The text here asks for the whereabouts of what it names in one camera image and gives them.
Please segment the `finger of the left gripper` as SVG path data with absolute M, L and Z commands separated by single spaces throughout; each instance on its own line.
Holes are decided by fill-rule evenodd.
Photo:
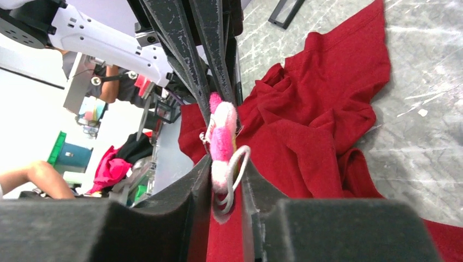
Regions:
M 167 48 L 168 62 L 195 97 L 205 123 L 210 90 L 181 1 L 141 1 L 146 16 Z
M 189 4 L 217 91 L 223 100 L 235 104 L 225 61 L 222 1 L 190 0 Z

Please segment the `pink flower brooch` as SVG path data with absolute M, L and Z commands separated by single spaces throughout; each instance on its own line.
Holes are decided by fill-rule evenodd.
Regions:
M 200 134 L 200 140 L 212 158 L 213 217 L 224 224 L 233 211 L 235 191 L 250 159 L 251 148 L 236 146 L 238 113 L 235 106 L 223 101 L 217 92 L 211 93 L 209 103 L 209 125 Z

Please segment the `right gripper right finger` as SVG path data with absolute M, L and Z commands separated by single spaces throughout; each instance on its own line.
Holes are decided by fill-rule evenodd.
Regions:
M 244 261 L 441 261 L 421 218 L 382 199 L 291 199 L 248 163 Z

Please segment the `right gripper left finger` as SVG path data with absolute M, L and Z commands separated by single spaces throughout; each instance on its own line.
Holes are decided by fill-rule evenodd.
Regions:
M 211 157 L 132 208 L 108 198 L 1 201 L 1 261 L 205 261 Z

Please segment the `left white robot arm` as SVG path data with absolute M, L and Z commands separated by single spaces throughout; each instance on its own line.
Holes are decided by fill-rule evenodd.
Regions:
M 233 37 L 228 1 L 130 1 L 141 23 L 160 46 L 85 15 L 66 1 L 1 1 L 1 33 L 35 49 L 55 47 L 95 57 L 147 78 L 149 89 L 178 78 L 199 105 L 205 121 L 212 113 L 210 85 L 197 45 L 202 45 L 218 94 L 235 102 L 227 41 Z

